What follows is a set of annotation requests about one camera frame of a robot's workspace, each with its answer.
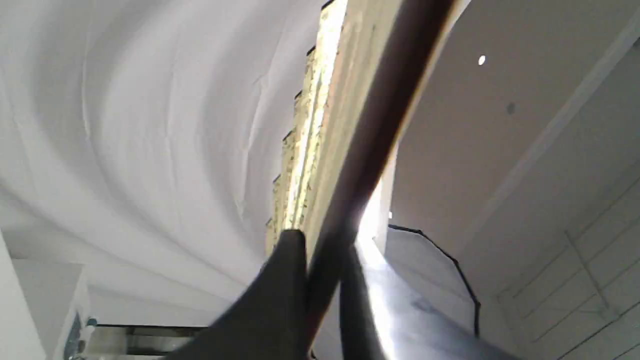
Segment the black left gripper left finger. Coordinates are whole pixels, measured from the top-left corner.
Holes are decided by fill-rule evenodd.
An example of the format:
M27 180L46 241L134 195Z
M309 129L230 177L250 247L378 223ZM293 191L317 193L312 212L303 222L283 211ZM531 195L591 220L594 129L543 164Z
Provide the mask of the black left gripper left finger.
M168 360L306 360L306 239L284 230L235 303Z

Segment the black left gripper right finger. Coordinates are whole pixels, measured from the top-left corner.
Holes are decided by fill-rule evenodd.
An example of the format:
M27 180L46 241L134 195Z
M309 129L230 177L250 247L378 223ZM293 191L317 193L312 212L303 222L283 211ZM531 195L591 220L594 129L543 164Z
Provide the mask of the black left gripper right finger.
M349 249L339 294L345 360L511 360L442 314L393 270L373 240Z

